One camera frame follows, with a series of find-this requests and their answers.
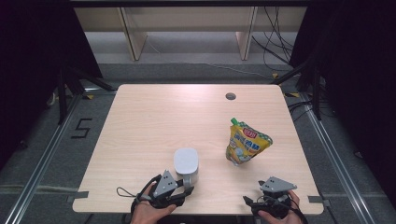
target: human hand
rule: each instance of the human hand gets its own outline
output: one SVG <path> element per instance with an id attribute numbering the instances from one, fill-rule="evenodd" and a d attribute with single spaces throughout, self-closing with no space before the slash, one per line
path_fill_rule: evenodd
<path id="1" fill-rule="evenodd" d="M 294 201 L 291 202 L 291 207 L 294 209 L 299 209 L 298 204 L 300 204 L 300 198 L 292 191 L 288 191 L 291 199 Z M 269 224 L 301 224 L 300 218 L 295 214 L 293 211 L 289 210 L 289 213 L 287 216 L 285 216 L 283 219 L 277 219 L 271 214 L 264 212 L 264 211 L 259 211 L 259 216 L 264 218 Z"/>
<path id="2" fill-rule="evenodd" d="M 153 185 L 154 184 L 148 186 L 144 194 L 149 195 L 149 191 Z M 148 201 L 142 201 L 136 206 L 136 209 L 134 210 L 131 224 L 155 224 L 162 217 L 170 215 L 173 211 L 175 211 L 176 208 L 177 207 L 175 204 L 171 204 L 165 208 L 157 209 L 151 206 Z"/>

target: juice pouch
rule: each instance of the juice pouch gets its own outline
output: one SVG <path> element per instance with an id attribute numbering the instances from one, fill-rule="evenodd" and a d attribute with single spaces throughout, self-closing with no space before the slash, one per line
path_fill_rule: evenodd
<path id="1" fill-rule="evenodd" d="M 273 144 L 270 136 L 257 132 L 250 128 L 245 122 L 231 119 L 230 144 L 226 148 L 225 156 L 234 165 L 249 161 L 257 154 L 264 151 Z"/>

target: gray carpet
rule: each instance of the gray carpet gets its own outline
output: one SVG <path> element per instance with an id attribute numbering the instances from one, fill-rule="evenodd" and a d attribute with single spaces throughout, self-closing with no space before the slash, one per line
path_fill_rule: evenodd
<path id="1" fill-rule="evenodd" d="M 117 87 L 122 83 L 241 83 L 267 84 L 272 81 L 273 70 L 265 65 L 227 65 L 249 73 L 218 68 L 207 64 L 100 64 L 104 80 Z M 277 65 L 277 69 L 288 69 Z M 294 77 L 281 85 L 283 92 L 296 92 Z M 93 85 L 84 82 L 87 87 Z M 72 204 L 66 201 L 68 195 L 77 190 L 88 166 L 92 151 L 101 132 L 114 94 L 96 93 L 91 100 L 81 100 L 71 118 L 66 133 L 43 176 L 35 197 L 30 203 L 22 223 L 84 223 L 89 214 L 78 214 Z M 286 97 L 288 105 L 300 102 L 300 98 Z M 334 117 L 326 103 L 322 103 L 322 119 L 329 136 L 340 154 L 346 168 L 364 199 L 369 205 L 377 223 L 396 223 L 396 212 L 376 183 L 364 160 L 353 154 L 354 146 L 349 141 L 342 124 Z M 331 210 L 338 223 L 360 223 L 345 191 L 327 158 L 312 124 L 301 106 L 291 115 L 299 134 L 318 189 L 332 203 Z M 18 151 L 0 173 L 0 221 L 5 220 L 8 210 L 15 203 L 21 186 L 24 185 L 56 129 L 59 117 L 57 105 L 44 111 L 27 139 L 29 147 Z M 76 130 L 89 127 L 86 138 L 72 138 L 83 135 Z M 120 223 L 121 214 L 96 214 L 91 223 Z M 333 223 L 328 209 L 318 216 L 308 216 L 309 223 Z"/>

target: cable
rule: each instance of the cable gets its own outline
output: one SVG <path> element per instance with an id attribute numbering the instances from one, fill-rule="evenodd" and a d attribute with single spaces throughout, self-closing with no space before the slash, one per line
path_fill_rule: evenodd
<path id="1" fill-rule="evenodd" d="M 290 199 L 292 203 L 294 203 L 297 206 L 297 209 L 300 210 L 300 206 L 295 202 L 293 199 Z"/>
<path id="2" fill-rule="evenodd" d="M 306 114 L 306 112 L 312 110 L 312 108 L 309 108 L 308 110 L 305 110 L 303 114 L 301 114 L 299 117 L 297 117 L 296 119 L 293 120 L 293 122 L 295 122 L 297 119 L 299 119 L 300 117 L 302 117 L 304 114 Z"/>
<path id="3" fill-rule="evenodd" d="M 262 47 L 262 49 L 265 49 L 266 51 L 270 52 L 272 55 L 274 55 L 275 57 L 277 57 L 280 61 L 282 61 L 283 63 L 289 63 L 288 61 L 284 60 L 283 58 L 281 58 L 279 55 L 275 54 L 273 51 L 271 51 L 270 49 L 266 48 L 265 46 L 263 46 L 261 43 L 259 43 L 259 41 L 256 40 L 256 38 L 254 36 L 251 37 L 260 47 Z"/>
<path id="4" fill-rule="evenodd" d="M 273 33 L 276 33 L 276 35 L 277 35 L 277 37 L 279 38 L 279 41 L 280 41 L 280 43 L 281 43 L 281 45 L 282 45 L 282 49 L 283 49 L 283 52 L 285 53 L 285 57 L 287 58 L 287 60 L 289 60 L 290 54 L 289 54 L 288 51 L 285 50 L 286 47 L 285 47 L 285 45 L 283 44 L 283 41 L 282 41 L 283 38 L 282 38 L 282 36 L 280 35 L 280 32 L 279 32 L 279 20 L 278 20 L 279 7 L 276 7 L 276 20 L 275 20 L 275 22 L 273 22 L 273 21 L 271 20 L 271 17 L 270 17 L 270 15 L 268 14 L 268 11 L 267 11 L 267 8 L 266 8 L 266 7 L 264 7 L 264 10 L 265 10 L 265 13 L 266 13 L 266 15 L 267 15 L 268 20 L 269 20 L 270 23 L 271 23 L 272 28 L 273 28 L 270 37 L 269 37 L 269 38 L 267 37 L 267 38 L 270 40 L 270 39 L 272 38 L 272 34 L 273 34 Z"/>
<path id="5" fill-rule="evenodd" d="M 268 38 L 267 43 L 265 44 L 265 47 L 263 48 L 263 49 L 264 49 L 264 54 L 262 55 L 262 60 L 264 61 L 265 66 L 267 66 L 267 67 L 270 68 L 270 69 L 276 70 L 276 69 L 274 69 L 274 68 L 271 68 L 271 67 L 267 64 L 267 62 L 265 61 L 265 51 L 268 49 L 267 47 L 268 47 L 269 41 L 271 40 L 271 37 L 272 37 L 273 33 L 274 33 L 274 27 L 273 27 L 273 30 L 272 30 L 272 32 L 271 32 L 270 37 Z"/>
<path id="6" fill-rule="evenodd" d="M 265 33 L 265 32 L 263 32 L 264 33 L 264 36 L 267 38 L 267 40 L 271 43 L 271 44 L 273 44 L 274 46 L 277 46 L 278 48 L 283 48 L 282 46 L 279 46 L 277 43 L 274 43 L 274 41 L 272 41 L 269 37 L 268 37 L 268 35 Z"/>
<path id="7" fill-rule="evenodd" d="M 128 195 L 120 194 L 120 193 L 119 193 L 119 189 L 122 189 L 122 190 L 125 191 Z M 122 187 L 117 187 L 117 194 L 118 194 L 120 197 L 126 197 L 126 198 L 135 198 L 135 197 L 136 197 L 136 195 L 130 193 L 128 190 L 123 189 Z"/>
<path id="8" fill-rule="evenodd" d="M 293 114 L 294 110 L 295 110 L 297 107 L 299 107 L 299 106 L 301 106 L 301 105 L 311 105 L 311 104 L 312 104 L 312 101 L 304 101 L 304 102 L 299 102 L 299 103 L 296 103 L 296 104 L 293 104 L 293 105 L 288 105 L 288 107 L 290 108 L 290 109 L 289 109 L 290 115 Z"/>
<path id="9" fill-rule="evenodd" d="M 264 54 L 262 55 L 262 60 L 264 61 L 264 64 L 265 64 L 265 66 L 266 67 L 268 67 L 269 69 L 272 69 L 272 70 L 274 70 L 274 71 L 281 71 L 281 72 L 284 72 L 284 71 L 288 71 L 289 72 L 289 70 L 285 70 L 285 69 L 275 69 L 275 68 L 272 68 L 272 67 L 270 67 L 268 64 L 267 64 L 267 61 L 265 61 L 265 51 L 267 51 L 268 50 L 268 41 L 267 41 L 267 44 L 265 45 L 265 46 L 263 46 L 262 48 L 264 49 Z"/>
<path id="10" fill-rule="evenodd" d="M 154 48 L 154 46 L 151 45 L 151 43 L 149 42 L 148 39 L 146 40 L 146 42 L 147 42 L 158 54 L 160 54 L 160 55 L 162 56 L 162 54 L 160 53 L 160 51 L 157 50 L 156 48 Z M 167 63 L 185 63 L 185 62 L 171 62 L 171 61 L 165 60 L 164 58 L 163 58 L 163 60 L 166 61 Z M 229 69 L 229 70 L 232 70 L 232 71 L 235 71 L 235 72 L 238 72 L 238 73 L 242 73 L 242 74 L 257 75 L 257 76 L 265 77 L 265 78 L 268 78 L 268 79 L 274 79 L 273 77 L 268 77 L 268 76 L 263 75 L 263 74 L 260 74 L 260 73 L 253 73 L 253 72 L 241 71 L 241 70 L 234 69 L 234 68 L 231 68 L 231 67 L 215 65 L 215 64 L 212 64 L 212 63 L 198 63 L 198 64 L 209 65 L 209 66 L 212 66 L 212 67 L 222 68 L 222 69 Z"/>
<path id="11" fill-rule="evenodd" d="M 90 214 L 90 215 L 87 217 L 87 220 L 85 220 L 84 224 L 89 224 L 89 223 L 91 222 L 92 217 L 93 217 L 93 214 Z"/>

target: wooden table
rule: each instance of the wooden table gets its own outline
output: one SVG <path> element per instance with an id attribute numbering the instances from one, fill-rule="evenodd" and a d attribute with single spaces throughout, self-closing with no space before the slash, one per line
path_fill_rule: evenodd
<path id="1" fill-rule="evenodd" d="M 232 92 L 236 99 L 228 100 Z M 225 158 L 230 119 L 237 118 L 268 134 L 274 144 L 251 161 L 234 166 Z M 318 196 L 289 110 L 276 85 L 120 86 L 106 118 L 90 164 L 75 199 L 76 212 L 129 213 L 133 198 L 117 187 L 140 192 L 155 175 L 168 169 L 177 177 L 173 157 L 181 147 L 199 156 L 199 180 L 174 214 L 248 215 L 242 196 L 262 196 L 258 180 L 276 176 L 297 185 L 305 214 L 320 214 Z"/>

